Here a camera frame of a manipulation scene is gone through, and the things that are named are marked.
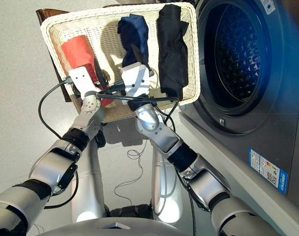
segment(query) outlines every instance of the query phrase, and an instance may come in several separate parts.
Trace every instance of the white floor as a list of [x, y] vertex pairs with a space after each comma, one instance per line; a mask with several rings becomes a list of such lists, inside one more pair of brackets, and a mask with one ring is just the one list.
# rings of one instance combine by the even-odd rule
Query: white floor
[[[57, 83], [57, 79], [39, 30], [35, 10], [55, 8], [78, 11], [116, 3], [114, 0], [0, 0], [0, 192], [26, 180], [33, 162], [56, 140], [41, 124], [37, 114], [40, 98]], [[44, 102], [42, 111], [46, 121], [60, 134], [68, 130], [77, 115], [72, 103], [64, 102], [59, 89]], [[192, 140], [193, 136], [181, 125], [177, 113], [174, 119], [178, 133], [185, 140]], [[140, 173], [137, 161], [126, 156], [129, 149], [142, 150], [144, 145], [140, 136], [131, 136], [129, 132], [133, 129], [132, 120], [110, 123], [105, 127], [110, 144], [99, 151], [99, 161], [105, 202], [111, 209], [128, 205], [127, 200], [114, 195], [114, 187]], [[150, 201], [151, 155], [148, 143], [141, 160], [144, 167], [142, 178], [134, 185], [118, 191], [130, 197], [133, 204]], [[68, 190], [50, 202], [61, 203], [69, 196]], [[192, 234], [187, 197], [184, 198], [184, 205], [187, 208], [176, 226]], [[203, 212], [198, 214], [200, 229], [206, 235], [211, 235], [209, 215]], [[46, 231], [70, 223], [70, 205], [46, 210], [37, 220], [37, 224]], [[33, 227], [28, 235], [36, 234], [38, 231]]]

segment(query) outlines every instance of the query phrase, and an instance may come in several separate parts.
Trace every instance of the washing machine door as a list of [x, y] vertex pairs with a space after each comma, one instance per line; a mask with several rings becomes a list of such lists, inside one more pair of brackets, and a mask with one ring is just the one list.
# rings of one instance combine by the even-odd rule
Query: washing machine door
[[268, 116], [282, 78], [283, 35], [272, 1], [201, 0], [201, 94], [195, 108], [212, 128], [244, 134]]

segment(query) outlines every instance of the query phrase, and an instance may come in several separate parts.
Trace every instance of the gray washing machine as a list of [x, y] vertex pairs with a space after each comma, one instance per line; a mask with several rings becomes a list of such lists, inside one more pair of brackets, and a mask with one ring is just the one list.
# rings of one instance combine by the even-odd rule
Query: gray washing machine
[[181, 110], [299, 206], [299, 0], [201, 0], [201, 94]]

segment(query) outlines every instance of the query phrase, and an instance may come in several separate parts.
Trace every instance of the red garment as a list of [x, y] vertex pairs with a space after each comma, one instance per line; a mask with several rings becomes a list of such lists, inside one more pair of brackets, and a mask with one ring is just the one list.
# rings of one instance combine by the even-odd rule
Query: red garment
[[[64, 55], [72, 69], [85, 66], [91, 80], [95, 83], [98, 78], [94, 67], [94, 53], [85, 35], [76, 36], [61, 45]], [[112, 103], [110, 99], [102, 99], [101, 104], [107, 106]]]

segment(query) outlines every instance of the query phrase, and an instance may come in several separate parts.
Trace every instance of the wicker basket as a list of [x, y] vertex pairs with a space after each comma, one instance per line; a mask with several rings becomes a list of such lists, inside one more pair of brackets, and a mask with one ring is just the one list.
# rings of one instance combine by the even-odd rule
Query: wicker basket
[[[184, 41], [188, 47], [189, 84], [183, 89], [183, 101], [179, 103], [184, 105], [195, 101], [200, 94], [197, 26], [194, 7], [184, 2], [175, 4], [181, 7], [181, 20], [189, 23], [184, 36]], [[122, 16], [128, 16], [130, 13], [144, 16], [149, 28], [149, 65], [155, 71], [155, 75], [150, 77], [149, 96], [164, 97], [166, 94], [161, 93], [158, 79], [156, 26], [159, 10], [163, 6], [164, 4], [126, 5], [71, 12], [49, 17], [41, 25], [41, 31], [62, 78], [68, 76], [71, 69], [61, 49], [62, 43], [75, 36], [86, 35], [95, 56], [98, 58], [100, 67], [109, 75], [111, 85], [121, 80], [120, 67], [126, 54], [121, 44], [120, 35], [117, 34], [118, 22]], [[79, 112], [81, 99], [75, 97], [70, 85], [66, 85], [66, 89]], [[167, 109], [173, 104], [166, 101], [159, 102], [158, 106], [160, 109]], [[124, 106], [121, 101], [114, 101], [107, 106], [103, 122], [132, 116], [128, 106]]]

